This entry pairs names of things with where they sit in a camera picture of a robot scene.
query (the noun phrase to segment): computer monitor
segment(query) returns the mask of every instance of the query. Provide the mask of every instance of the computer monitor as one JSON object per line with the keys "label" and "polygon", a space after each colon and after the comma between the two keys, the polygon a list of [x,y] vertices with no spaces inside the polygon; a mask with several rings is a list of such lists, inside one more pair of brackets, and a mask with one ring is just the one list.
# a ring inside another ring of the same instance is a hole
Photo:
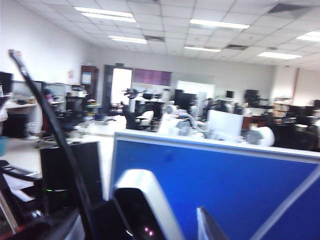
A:
{"label": "computer monitor", "polygon": [[65,110],[74,113],[83,111],[84,97],[79,96],[66,96],[65,97]]}
{"label": "computer monitor", "polygon": [[12,93],[12,73],[0,71],[0,84],[4,94]]}
{"label": "computer monitor", "polygon": [[237,140],[241,135],[243,115],[234,113],[209,110],[208,113],[208,127],[214,131],[222,140]]}
{"label": "computer monitor", "polygon": [[234,91],[226,91],[225,97],[233,99],[235,97],[235,92]]}
{"label": "computer monitor", "polygon": [[184,110],[189,110],[191,106],[195,104],[196,94],[191,93],[181,93],[179,96],[179,108]]}

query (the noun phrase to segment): white device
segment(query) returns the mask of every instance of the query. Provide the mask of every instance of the white device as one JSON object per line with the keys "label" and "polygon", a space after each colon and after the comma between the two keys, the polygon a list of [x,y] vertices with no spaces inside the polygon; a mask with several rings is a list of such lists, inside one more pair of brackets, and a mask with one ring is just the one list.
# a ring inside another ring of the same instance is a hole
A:
{"label": "white device", "polygon": [[275,135],[267,126],[257,127],[248,132],[246,141],[249,144],[270,147],[275,143]]}
{"label": "white device", "polygon": [[243,115],[209,110],[208,127],[214,132],[211,138],[237,142],[241,135]]}
{"label": "white device", "polygon": [[135,239],[184,240],[183,233],[155,175],[126,170],[114,186],[113,200]]}

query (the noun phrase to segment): white wall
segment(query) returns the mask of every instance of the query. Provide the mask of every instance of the white wall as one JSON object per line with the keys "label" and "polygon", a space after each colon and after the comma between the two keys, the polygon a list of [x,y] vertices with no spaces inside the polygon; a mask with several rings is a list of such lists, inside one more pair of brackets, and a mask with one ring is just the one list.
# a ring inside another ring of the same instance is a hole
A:
{"label": "white wall", "polygon": [[81,65],[93,62],[93,46],[70,34],[16,0],[1,0],[0,69],[22,80],[8,50],[22,52],[34,80],[68,83],[68,71],[80,80]]}
{"label": "white wall", "polygon": [[300,69],[293,104],[312,106],[315,99],[320,99],[320,71]]}
{"label": "white wall", "polygon": [[[241,103],[246,89],[259,90],[262,97],[268,98],[274,77],[274,67],[272,66],[188,59],[109,48],[102,49],[98,53],[96,62],[100,68],[100,86],[103,84],[105,64],[124,63],[129,68],[213,76],[211,84],[215,84],[216,96],[224,95],[226,90],[235,91],[234,98]],[[102,92],[99,92],[98,99],[101,101]]]}
{"label": "white wall", "polygon": [[297,69],[293,67],[275,67],[270,99],[276,97],[292,98],[295,88]]}

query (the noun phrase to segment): whiteboard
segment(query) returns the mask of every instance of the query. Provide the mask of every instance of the whiteboard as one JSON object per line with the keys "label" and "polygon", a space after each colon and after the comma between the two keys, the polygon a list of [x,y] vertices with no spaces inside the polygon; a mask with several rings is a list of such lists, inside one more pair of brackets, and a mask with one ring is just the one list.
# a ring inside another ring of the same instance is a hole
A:
{"label": "whiteboard", "polygon": [[179,80],[176,89],[184,90],[186,94],[206,93],[207,98],[213,98],[215,93],[214,84],[205,84],[192,81]]}

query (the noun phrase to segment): white desk surface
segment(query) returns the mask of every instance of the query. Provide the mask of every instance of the white desk surface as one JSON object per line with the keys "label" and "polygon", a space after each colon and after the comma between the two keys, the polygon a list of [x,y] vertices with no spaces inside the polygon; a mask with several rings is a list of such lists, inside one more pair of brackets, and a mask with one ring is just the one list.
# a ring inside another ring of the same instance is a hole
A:
{"label": "white desk surface", "polygon": [[16,102],[8,102],[4,104],[5,109],[20,109],[20,108],[29,108],[34,107],[37,104],[27,103],[27,104],[18,104]]}

